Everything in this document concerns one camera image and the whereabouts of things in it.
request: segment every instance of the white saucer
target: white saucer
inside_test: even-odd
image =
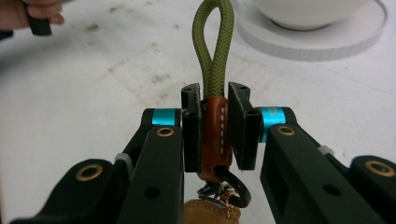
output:
[[[274,24],[251,0],[232,2],[237,30],[251,47],[296,61],[329,61],[362,52],[381,36],[388,19],[384,4],[374,0],[342,21],[313,31],[292,31]]]

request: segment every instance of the green rope loop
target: green rope loop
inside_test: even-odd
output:
[[[216,7],[220,12],[219,37],[213,61],[206,46],[204,29],[207,18]],[[233,6],[230,0],[204,0],[192,25],[192,41],[198,56],[204,80],[204,99],[224,96],[225,68],[233,37]]]

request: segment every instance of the white tabletop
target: white tabletop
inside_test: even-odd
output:
[[[78,0],[52,37],[29,30],[0,44],[2,220],[36,214],[74,164],[113,161],[147,107],[180,107],[180,89],[201,82],[191,40],[201,1]],[[302,127],[345,165],[359,155],[396,161],[396,2],[371,48],[343,60],[306,63],[266,55],[235,31],[226,81],[251,88],[255,106],[291,107]],[[213,49],[219,14],[205,28]],[[241,223],[274,223],[254,172],[233,172],[252,193]],[[204,182],[186,175],[185,200]]]

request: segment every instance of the hand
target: hand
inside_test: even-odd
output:
[[[23,0],[28,5],[27,12],[33,18],[48,19],[53,24],[63,24],[59,0]],[[11,31],[29,27],[22,0],[0,0],[0,31]]]

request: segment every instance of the metal ring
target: metal ring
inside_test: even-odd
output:
[[[169,137],[172,134],[174,134],[174,130],[171,128],[161,128],[159,130],[157,130],[157,135],[160,137]]]
[[[239,194],[239,197],[235,195],[230,196],[230,204],[240,208],[248,207],[251,201],[251,195],[244,183],[223,166],[216,166],[215,171],[218,178],[227,182]]]
[[[369,169],[371,172],[377,174],[377,175],[382,175],[385,177],[393,177],[396,176],[395,170],[390,167],[389,165],[385,164],[384,162],[381,161],[367,161],[364,163],[364,165],[367,167],[367,169]],[[381,171],[377,168],[375,168],[375,166],[382,166],[383,168],[385,168],[385,171]]]
[[[296,133],[296,131],[294,131],[292,128],[289,128],[287,126],[280,126],[277,128],[277,131],[279,133],[282,133],[282,134],[288,135],[288,136],[292,136]]]
[[[88,175],[84,174],[84,172],[90,169],[93,169],[94,172]],[[98,177],[102,172],[103,172],[103,167],[100,164],[98,163],[89,164],[79,169],[79,171],[76,174],[76,179],[79,181],[89,181]]]

